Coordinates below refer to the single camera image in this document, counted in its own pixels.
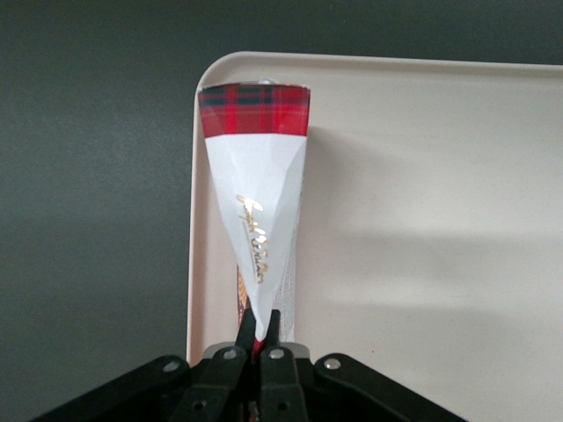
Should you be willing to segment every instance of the white paper wrapper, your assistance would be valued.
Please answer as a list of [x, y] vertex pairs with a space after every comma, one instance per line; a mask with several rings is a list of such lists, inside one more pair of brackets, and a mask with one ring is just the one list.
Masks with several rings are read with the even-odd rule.
[[284, 274], [295, 271], [289, 256], [306, 137], [218, 135], [206, 139], [206, 146], [223, 223], [256, 318], [256, 339], [261, 341]]

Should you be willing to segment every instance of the gray background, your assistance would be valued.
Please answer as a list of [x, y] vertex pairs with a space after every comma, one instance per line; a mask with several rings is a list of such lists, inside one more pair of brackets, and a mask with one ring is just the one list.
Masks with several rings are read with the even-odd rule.
[[194, 90], [215, 59], [563, 64], [562, 22], [538, 0], [1, 2], [0, 421], [184, 353]]

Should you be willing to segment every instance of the screw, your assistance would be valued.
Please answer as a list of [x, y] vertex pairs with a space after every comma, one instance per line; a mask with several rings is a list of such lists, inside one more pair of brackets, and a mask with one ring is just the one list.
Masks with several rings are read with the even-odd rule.
[[285, 353], [282, 349], [274, 349], [270, 351], [270, 354], [268, 356], [270, 357], [270, 359], [281, 359], [284, 354]]
[[325, 360], [325, 368], [326, 369], [338, 369], [340, 367], [340, 361], [338, 359], [329, 358]]
[[179, 363], [176, 360], [172, 360], [163, 366], [163, 372], [174, 372], [179, 368]]
[[229, 349], [225, 353], [223, 353], [223, 359], [230, 360], [235, 359], [237, 357], [237, 351], [235, 349]]

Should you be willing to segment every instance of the cone wrapper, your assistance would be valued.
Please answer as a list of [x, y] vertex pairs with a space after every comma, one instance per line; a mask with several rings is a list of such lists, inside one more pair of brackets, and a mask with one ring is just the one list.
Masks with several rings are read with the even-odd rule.
[[227, 84], [203, 89], [198, 99], [221, 217], [260, 342], [298, 221], [310, 91]]

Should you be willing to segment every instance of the tartan pattern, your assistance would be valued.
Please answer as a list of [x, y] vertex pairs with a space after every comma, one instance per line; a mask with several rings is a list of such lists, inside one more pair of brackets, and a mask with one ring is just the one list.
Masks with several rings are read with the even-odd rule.
[[198, 94], [206, 138], [230, 134], [307, 135], [310, 90], [303, 86], [226, 84]]

